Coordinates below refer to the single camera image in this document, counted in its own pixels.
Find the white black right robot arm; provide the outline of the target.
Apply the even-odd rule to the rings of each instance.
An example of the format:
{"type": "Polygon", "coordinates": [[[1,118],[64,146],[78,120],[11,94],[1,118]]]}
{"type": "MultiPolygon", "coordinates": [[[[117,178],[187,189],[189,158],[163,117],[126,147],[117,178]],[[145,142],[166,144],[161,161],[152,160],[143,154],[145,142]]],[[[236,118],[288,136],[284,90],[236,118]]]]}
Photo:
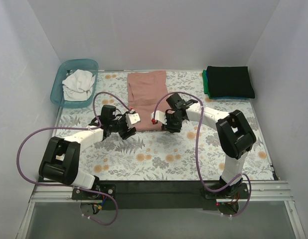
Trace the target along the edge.
{"type": "Polygon", "coordinates": [[[237,194],[244,176],[245,159],[256,142],[256,136],[244,114],[239,110],[224,112],[205,107],[196,96],[185,101],[181,95],[182,92],[172,92],[163,96],[169,109],[161,112],[155,108],[151,114],[152,123],[160,122],[161,129],[170,133],[180,132],[184,120],[216,130],[225,153],[224,169],[218,183],[211,187],[203,184],[203,187],[209,193],[225,197],[237,194]]]}

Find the pink t shirt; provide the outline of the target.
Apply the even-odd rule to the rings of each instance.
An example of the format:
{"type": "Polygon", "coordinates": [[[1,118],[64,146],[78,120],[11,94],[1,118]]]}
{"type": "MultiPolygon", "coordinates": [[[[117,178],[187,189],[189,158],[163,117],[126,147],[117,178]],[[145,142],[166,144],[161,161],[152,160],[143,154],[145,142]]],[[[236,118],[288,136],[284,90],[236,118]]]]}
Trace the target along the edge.
{"type": "Polygon", "coordinates": [[[129,73],[127,76],[128,105],[140,116],[137,131],[159,130],[161,123],[153,124],[151,113],[159,99],[167,94],[166,71],[129,73]]]}

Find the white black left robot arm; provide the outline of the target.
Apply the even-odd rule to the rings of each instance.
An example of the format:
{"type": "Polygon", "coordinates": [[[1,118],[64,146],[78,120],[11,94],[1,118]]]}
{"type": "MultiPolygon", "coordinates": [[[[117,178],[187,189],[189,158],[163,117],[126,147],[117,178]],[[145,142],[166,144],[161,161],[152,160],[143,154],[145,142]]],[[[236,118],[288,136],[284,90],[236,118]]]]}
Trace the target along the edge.
{"type": "Polygon", "coordinates": [[[81,151],[105,140],[112,133],[118,133],[125,140],[136,134],[135,125],[141,122],[135,110],[118,115],[115,114],[116,110],[115,106],[105,105],[87,130],[65,138],[51,138],[39,167],[39,175],[63,185],[95,189],[98,177],[79,168],[81,151]]]}

